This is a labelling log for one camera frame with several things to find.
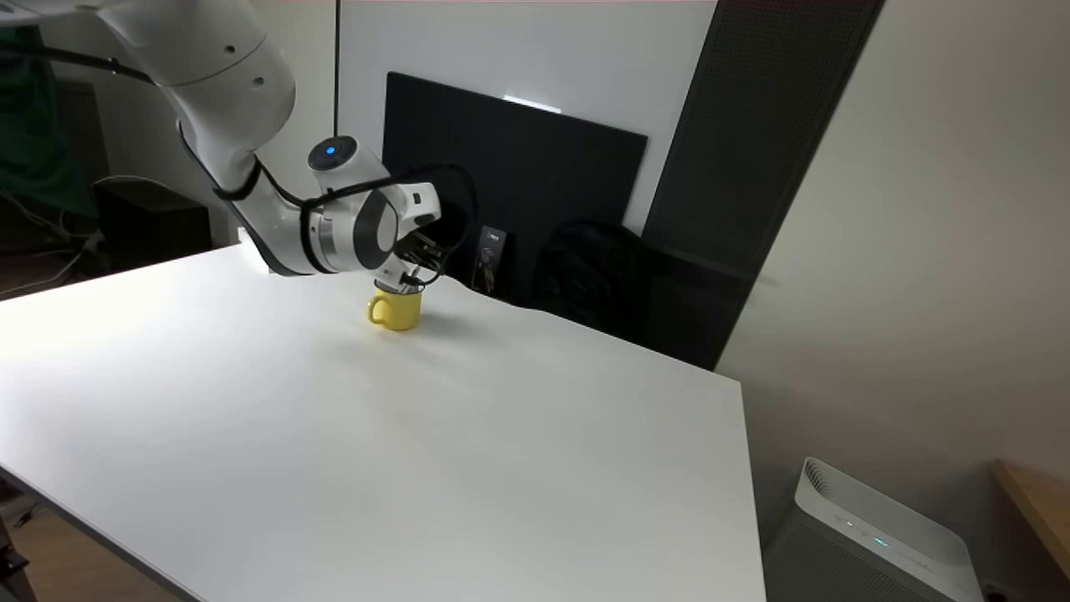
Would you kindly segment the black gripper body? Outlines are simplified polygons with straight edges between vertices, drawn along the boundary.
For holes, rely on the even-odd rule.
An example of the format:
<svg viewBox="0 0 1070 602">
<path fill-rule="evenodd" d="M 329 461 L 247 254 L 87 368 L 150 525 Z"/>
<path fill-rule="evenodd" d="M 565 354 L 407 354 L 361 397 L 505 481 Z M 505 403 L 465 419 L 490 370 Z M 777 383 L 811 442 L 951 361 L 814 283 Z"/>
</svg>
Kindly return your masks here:
<svg viewBox="0 0 1070 602">
<path fill-rule="evenodd" d="M 449 265 L 449 250 L 429 234 L 407 234 L 374 270 L 374 283 L 390 293 L 423 293 Z"/>
</svg>

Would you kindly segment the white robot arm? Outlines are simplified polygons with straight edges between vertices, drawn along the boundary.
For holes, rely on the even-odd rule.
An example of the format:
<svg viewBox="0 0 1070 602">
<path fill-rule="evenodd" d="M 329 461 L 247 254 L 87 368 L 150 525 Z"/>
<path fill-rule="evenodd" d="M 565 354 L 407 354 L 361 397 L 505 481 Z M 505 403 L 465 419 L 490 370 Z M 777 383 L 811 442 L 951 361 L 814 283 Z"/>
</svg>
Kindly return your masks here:
<svg viewBox="0 0 1070 602">
<path fill-rule="evenodd" d="M 297 88 L 247 0 L 4 0 L 4 26 L 94 18 L 160 89 L 176 136 L 215 195 L 286 277 L 367 270 L 378 292 L 423 293 L 405 244 L 442 218 L 430 180 L 390 174 L 358 136 L 307 151 L 313 196 L 296 196 L 260 161 Z"/>
</svg>

